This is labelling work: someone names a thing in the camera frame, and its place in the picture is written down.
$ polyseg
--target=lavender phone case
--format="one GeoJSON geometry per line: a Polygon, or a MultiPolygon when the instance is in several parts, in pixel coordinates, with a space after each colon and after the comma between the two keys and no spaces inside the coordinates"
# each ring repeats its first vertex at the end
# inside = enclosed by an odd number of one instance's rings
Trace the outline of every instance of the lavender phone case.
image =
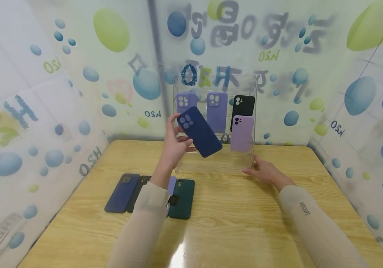
{"type": "Polygon", "coordinates": [[[230,150],[235,152],[248,152],[253,138],[254,118],[246,115],[233,117],[230,150]]]}
{"type": "Polygon", "coordinates": [[[184,113],[188,108],[197,106],[197,95],[195,93],[178,93],[175,97],[177,113],[184,113]]]}
{"type": "Polygon", "coordinates": [[[227,93],[209,92],[206,98],[206,121],[214,133],[226,132],[227,93]]]}

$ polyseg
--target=table surface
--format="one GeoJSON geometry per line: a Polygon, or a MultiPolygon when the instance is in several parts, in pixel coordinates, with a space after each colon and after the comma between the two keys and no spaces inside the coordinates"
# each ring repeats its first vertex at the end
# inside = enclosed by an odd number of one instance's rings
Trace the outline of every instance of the table surface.
{"type": "MultiPolygon", "coordinates": [[[[151,175],[159,141],[114,141],[19,268],[106,267],[130,214],[104,211],[123,173],[151,175]]],[[[308,147],[256,146],[344,231],[372,267],[383,250],[308,147]]],[[[246,176],[181,173],[195,180],[191,218],[165,220],[151,267],[314,267],[272,186],[246,176]]]]}

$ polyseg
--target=arm sleeve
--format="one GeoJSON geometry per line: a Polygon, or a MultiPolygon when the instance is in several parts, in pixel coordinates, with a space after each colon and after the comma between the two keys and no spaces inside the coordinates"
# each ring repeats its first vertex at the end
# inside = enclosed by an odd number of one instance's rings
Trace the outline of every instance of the arm sleeve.
{"type": "Polygon", "coordinates": [[[369,267],[346,235],[304,189],[286,186],[279,198],[316,267],[369,267]]]}
{"type": "Polygon", "coordinates": [[[124,225],[108,260],[108,268],[149,267],[162,225],[169,195],[166,189],[144,185],[133,213],[124,225]]]}

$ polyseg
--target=clear acrylic stand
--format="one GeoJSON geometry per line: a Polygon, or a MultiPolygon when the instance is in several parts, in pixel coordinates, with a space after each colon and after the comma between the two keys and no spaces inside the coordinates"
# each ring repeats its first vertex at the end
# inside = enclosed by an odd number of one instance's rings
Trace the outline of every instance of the clear acrylic stand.
{"type": "Polygon", "coordinates": [[[254,104],[253,118],[256,122],[256,105],[257,105],[257,80],[254,76],[235,76],[239,83],[236,87],[231,81],[228,86],[224,86],[224,79],[219,86],[214,85],[215,76],[209,76],[208,79],[212,82],[211,87],[200,87],[198,83],[193,87],[183,84],[181,77],[176,78],[174,82],[174,112],[177,113],[177,102],[175,96],[178,93],[195,93],[197,95],[197,108],[206,119],[206,97],[210,92],[227,92],[227,118],[225,133],[216,133],[217,138],[222,142],[223,149],[213,155],[203,158],[199,152],[186,153],[181,162],[175,168],[178,174],[186,174],[189,172],[203,174],[229,174],[239,175],[244,168],[250,168],[253,165],[254,154],[254,133],[256,124],[254,124],[253,134],[251,137],[251,146],[248,152],[235,152],[230,150],[230,123],[233,111],[233,102],[236,95],[254,96],[256,102],[254,104]]]}

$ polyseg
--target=dark green phone case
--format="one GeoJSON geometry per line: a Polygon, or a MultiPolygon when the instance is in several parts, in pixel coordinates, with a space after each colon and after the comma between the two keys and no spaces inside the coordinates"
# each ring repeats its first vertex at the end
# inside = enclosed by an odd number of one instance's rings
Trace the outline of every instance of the dark green phone case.
{"type": "Polygon", "coordinates": [[[189,219],[192,214],[192,203],[194,194],[194,181],[178,179],[172,195],[175,204],[169,207],[168,215],[171,218],[189,219]]]}

